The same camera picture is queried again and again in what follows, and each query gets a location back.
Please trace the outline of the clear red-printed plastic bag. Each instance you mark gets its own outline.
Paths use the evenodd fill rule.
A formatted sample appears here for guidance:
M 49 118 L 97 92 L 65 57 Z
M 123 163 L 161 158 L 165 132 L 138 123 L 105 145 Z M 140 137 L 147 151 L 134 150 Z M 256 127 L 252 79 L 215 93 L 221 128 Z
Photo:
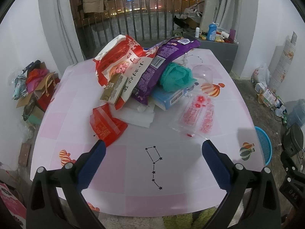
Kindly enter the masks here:
M 194 93 L 177 102 L 169 127 L 189 137 L 206 137 L 214 124 L 214 101 L 204 93 Z

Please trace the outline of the metal balcony railing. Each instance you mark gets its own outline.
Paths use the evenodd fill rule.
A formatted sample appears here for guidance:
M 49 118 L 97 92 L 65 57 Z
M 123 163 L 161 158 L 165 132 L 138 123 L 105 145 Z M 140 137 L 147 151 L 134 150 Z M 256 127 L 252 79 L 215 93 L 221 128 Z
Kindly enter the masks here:
M 85 13 L 76 6 L 74 24 L 85 59 L 94 57 L 119 34 L 130 35 L 149 48 L 171 38 L 184 10 L 201 0 L 108 0 L 104 12 Z

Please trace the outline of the clear plastic cup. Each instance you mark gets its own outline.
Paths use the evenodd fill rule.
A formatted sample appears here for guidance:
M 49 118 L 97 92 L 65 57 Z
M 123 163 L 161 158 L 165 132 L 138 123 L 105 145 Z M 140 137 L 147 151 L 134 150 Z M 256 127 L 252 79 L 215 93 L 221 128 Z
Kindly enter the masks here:
M 213 72 L 210 68 L 204 65 L 194 66 L 192 69 L 193 77 L 201 83 L 213 83 Z

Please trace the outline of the red white snack bag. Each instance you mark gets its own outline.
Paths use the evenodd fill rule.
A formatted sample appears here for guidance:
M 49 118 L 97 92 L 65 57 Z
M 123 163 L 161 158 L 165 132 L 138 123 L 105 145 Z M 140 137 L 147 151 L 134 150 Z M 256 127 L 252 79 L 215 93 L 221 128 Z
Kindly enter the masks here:
M 121 109 L 128 101 L 158 49 L 158 46 L 153 46 L 145 50 L 129 35 L 118 35 L 93 59 L 98 83 L 101 86 L 108 85 L 115 74 L 122 74 L 127 78 L 123 91 L 114 105 L 116 110 Z

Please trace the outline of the blue detergent bottle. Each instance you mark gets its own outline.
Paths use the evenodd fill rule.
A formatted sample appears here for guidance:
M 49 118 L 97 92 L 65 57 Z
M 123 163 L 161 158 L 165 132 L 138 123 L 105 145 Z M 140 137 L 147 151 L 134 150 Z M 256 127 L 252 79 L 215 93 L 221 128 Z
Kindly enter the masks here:
M 209 41 L 215 41 L 216 40 L 216 34 L 217 34 L 217 25 L 214 23 L 209 24 L 209 29 L 207 33 L 207 40 Z

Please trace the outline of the floor trash pile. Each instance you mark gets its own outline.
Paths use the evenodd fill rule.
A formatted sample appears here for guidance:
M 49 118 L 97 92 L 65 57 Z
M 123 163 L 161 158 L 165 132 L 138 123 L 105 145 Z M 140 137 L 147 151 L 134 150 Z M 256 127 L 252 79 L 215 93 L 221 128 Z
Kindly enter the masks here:
M 287 112 L 286 107 L 275 92 L 268 87 L 270 79 L 271 73 L 267 64 L 257 67 L 251 76 L 251 82 L 258 95 L 258 102 L 273 111 L 275 116 L 283 118 L 284 113 Z

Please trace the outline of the teal mesh cloth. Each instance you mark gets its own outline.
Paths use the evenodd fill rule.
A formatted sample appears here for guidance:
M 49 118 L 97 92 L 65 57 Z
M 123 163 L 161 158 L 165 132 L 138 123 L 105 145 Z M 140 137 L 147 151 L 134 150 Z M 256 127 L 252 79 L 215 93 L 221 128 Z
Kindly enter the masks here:
M 177 63 L 169 63 L 159 79 L 159 84 L 166 92 L 176 92 L 192 86 L 196 81 L 191 69 Z

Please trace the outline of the grey cabinet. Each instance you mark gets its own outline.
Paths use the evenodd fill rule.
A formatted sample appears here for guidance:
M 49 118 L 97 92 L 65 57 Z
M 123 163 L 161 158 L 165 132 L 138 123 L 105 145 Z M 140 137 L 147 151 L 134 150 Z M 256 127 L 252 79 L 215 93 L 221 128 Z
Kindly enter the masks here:
M 229 74 L 236 58 L 238 45 L 198 39 L 200 45 L 190 52 L 189 59 L 199 64 L 217 66 Z

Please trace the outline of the rolled wallpaper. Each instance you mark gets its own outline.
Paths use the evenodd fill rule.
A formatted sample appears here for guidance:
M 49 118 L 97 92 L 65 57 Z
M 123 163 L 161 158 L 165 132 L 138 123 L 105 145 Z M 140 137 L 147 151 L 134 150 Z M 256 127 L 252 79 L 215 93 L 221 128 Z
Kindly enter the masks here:
M 288 73 L 296 52 L 296 42 L 297 34 L 295 32 L 293 32 L 291 38 L 288 38 L 285 41 L 279 61 L 268 84 L 268 88 L 274 93 L 278 91 Z

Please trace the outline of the gold drink carton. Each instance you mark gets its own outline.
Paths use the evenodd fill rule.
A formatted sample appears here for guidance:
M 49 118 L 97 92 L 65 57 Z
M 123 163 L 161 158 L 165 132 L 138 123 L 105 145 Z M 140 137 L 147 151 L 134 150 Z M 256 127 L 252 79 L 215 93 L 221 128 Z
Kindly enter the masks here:
M 103 90 L 100 100 L 114 105 L 118 101 L 127 79 L 128 78 L 122 73 L 112 75 L 109 83 Z

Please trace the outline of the blue mesh trash basket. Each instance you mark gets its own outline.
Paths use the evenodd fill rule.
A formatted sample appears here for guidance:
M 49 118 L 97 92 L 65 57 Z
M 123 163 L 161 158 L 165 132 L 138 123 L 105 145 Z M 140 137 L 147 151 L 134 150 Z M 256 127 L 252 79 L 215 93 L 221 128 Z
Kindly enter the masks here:
M 263 152 L 265 165 L 270 164 L 272 159 L 272 144 L 267 133 L 258 126 L 255 126 L 256 134 Z

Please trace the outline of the purple yellow noodle snack bag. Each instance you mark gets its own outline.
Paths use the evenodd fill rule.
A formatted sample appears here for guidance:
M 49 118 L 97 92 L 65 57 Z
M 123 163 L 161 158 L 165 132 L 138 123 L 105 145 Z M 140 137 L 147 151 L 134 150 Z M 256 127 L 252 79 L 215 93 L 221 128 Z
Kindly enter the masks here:
M 157 85 L 167 65 L 191 49 L 198 48 L 200 42 L 196 39 L 173 37 L 159 45 L 156 56 L 142 74 L 132 91 L 131 97 L 141 104 L 148 105 L 148 97 Z

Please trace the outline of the large water jug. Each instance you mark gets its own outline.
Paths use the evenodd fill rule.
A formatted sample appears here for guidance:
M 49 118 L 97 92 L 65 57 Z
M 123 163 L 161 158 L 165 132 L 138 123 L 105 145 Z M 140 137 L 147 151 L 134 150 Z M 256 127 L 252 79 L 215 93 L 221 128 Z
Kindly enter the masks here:
M 295 102 L 291 113 L 287 117 L 287 126 L 291 127 L 293 124 L 299 127 L 304 125 L 304 99 L 299 99 Z

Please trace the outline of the small red wrapper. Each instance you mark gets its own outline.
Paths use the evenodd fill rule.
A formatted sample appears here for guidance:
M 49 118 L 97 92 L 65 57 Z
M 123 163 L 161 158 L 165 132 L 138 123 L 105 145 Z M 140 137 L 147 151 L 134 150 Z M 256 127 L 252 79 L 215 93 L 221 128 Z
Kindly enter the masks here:
M 104 104 L 92 110 L 90 125 L 98 139 L 106 147 L 113 144 L 127 129 L 128 124 L 112 116 L 109 104 Z

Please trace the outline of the white small bottle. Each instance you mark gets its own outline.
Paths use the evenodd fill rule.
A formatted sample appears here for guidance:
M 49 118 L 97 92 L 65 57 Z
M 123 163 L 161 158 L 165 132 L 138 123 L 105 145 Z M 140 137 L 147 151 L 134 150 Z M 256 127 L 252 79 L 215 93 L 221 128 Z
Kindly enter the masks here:
M 200 28 L 197 27 L 197 28 L 195 29 L 195 34 L 194 34 L 194 36 L 195 36 L 195 38 L 199 38 L 199 35 L 200 35 Z

